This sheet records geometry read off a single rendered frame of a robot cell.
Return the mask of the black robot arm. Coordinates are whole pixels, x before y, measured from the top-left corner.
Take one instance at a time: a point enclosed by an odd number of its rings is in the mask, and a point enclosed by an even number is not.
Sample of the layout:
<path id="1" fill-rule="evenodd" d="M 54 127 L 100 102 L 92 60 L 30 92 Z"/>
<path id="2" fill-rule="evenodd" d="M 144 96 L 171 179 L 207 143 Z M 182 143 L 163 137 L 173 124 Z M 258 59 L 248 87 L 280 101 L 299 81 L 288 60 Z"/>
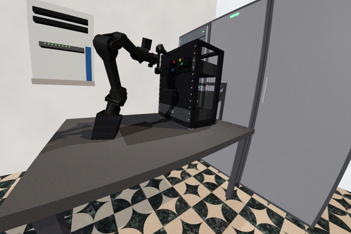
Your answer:
<path id="1" fill-rule="evenodd" d="M 97 54 L 104 62 L 111 89 L 105 97 L 107 107 L 105 115 L 118 117 L 120 107 L 123 107 L 127 100 L 126 88 L 121 86 L 118 73 L 116 57 L 118 50 L 122 47 L 130 53 L 132 59 L 139 63 L 149 62 L 152 40 L 143 38 L 141 47 L 136 47 L 124 33 L 114 32 L 108 34 L 97 34 L 93 39 L 93 46 Z"/>

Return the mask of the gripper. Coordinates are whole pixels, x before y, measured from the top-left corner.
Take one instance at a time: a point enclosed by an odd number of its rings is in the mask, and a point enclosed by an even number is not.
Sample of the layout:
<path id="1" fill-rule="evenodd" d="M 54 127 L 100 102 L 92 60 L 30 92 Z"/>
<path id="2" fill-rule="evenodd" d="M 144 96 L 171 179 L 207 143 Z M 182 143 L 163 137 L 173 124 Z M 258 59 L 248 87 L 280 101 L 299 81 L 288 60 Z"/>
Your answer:
<path id="1" fill-rule="evenodd" d="M 160 54 L 164 54 L 170 56 L 170 54 L 164 49 L 162 44 L 156 46 L 156 52 L 158 54 L 150 53 L 150 60 L 151 63 L 157 63 L 157 67 L 155 68 L 155 74 L 161 74 L 163 70 L 167 70 L 169 68 L 159 67 L 160 66 Z"/>

